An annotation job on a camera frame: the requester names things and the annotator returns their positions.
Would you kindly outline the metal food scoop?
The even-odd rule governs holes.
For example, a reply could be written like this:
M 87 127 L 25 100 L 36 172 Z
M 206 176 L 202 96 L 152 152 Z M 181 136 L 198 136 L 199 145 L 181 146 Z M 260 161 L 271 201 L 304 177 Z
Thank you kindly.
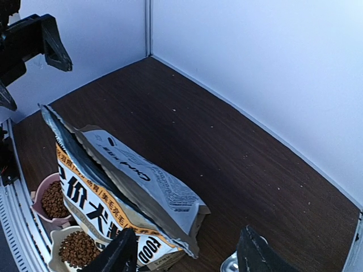
M 221 264 L 220 271 L 265 271 L 253 242 L 239 238 L 236 251 Z

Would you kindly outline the brown dog food bag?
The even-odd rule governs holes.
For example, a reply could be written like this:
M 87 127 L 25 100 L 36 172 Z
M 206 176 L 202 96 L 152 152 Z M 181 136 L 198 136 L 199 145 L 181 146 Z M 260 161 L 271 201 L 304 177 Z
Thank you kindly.
M 40 109 L 56 139 L 64 205 L 99 250 L 130 229 L 138 271 L 198 257 L 196 236 L 210 210 L 192 189 L 109 132 L 77 129 L 50 106 Z

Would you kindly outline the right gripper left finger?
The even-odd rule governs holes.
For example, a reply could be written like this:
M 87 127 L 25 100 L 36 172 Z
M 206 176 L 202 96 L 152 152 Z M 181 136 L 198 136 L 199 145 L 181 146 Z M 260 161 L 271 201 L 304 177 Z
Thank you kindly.
M 137 270 L 138 243 L 131 228 L 124 228 L 90 264 L 77 271 L 119 272 Z

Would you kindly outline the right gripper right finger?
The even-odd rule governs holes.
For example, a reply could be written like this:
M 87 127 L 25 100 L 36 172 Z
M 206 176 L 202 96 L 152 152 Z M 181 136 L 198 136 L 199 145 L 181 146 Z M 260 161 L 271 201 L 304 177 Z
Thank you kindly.
M 250 225 L 241 230 L 237 261 L 239 271 L 298 271 L 280 257 Z

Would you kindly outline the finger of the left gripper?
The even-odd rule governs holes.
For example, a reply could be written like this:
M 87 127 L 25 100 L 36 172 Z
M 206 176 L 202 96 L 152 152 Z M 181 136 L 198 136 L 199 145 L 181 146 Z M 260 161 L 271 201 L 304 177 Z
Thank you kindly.
M 11 111 L 17 110 L 17 105 L 11 94 L 6 89 L 5 85 L 0 82 L 0 106 Z
M 61 71 L 72 71 L 73 64 L 61 41 L 56 18 L 49 14 L 43 15 L 41 30 L 46 63 Z

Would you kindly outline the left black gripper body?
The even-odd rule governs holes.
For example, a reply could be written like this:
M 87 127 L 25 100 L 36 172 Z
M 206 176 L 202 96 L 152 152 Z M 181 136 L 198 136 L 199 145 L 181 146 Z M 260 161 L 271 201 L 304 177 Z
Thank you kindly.
M 10 16 L 19 9 L 20 1 L 1 1 L 1 82 L 4 85 L 26 73 L 26 61 L 44 53 L 41 17 L 33 14 L 10 23 Z

